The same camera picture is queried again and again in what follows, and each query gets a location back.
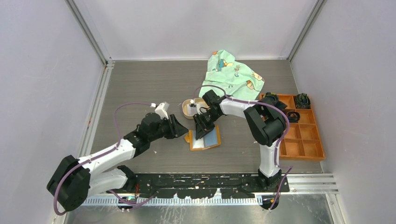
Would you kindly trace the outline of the orange leather card holder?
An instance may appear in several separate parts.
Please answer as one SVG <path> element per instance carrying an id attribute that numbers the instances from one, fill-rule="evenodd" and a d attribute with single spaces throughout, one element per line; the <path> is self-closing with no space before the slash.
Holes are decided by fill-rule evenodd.
<path id="1" fill-rule="evenodd" d="M 196 132 L 194 130 L 189 130 L 185 135 L 184 140 L 189 144 L 191 151 L 202 151 L 209 148 L 217 147 L 221 144 L 219 126 L 216 125 L 215 128 L 206 134 L 201 139 L 196 139 Z"/>

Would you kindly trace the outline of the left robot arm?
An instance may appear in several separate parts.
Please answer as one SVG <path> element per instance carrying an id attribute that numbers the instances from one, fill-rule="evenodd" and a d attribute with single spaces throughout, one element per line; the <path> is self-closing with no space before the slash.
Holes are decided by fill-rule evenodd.
<path id="1" fill-rule="evenodd" d="M 80 158 L 64 157 L 47 184 L 55 213 L 61 216 L 73 211 L 88 197 L 102 192 L 135 192 L 136 174 L 121 162 L 141 155 L 157 139 L 174 139 L 186 133 L 188 129 L 175 115 L 161 118 L 148 113 L 135 130 L 114 145 Z"/>

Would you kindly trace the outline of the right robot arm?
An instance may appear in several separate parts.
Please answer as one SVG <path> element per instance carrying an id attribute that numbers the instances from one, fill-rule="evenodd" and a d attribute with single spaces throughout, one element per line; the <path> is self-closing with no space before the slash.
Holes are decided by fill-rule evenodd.
<path id="1" fill-rule="evenodd" d="M 215 128 L 221 116 L 244 118 L 255 141 L 260 146 L 258 182 L 262 190 L 272 191 L 282 178 L 279 166 L 279 145 L 288 129 L 287 117 L 270 99 L 245 101 L 230 95 L 219 96 L 213 90 L 203 95 L 208 109 L 193 115 L 195 138 L 201 139 Z"/>

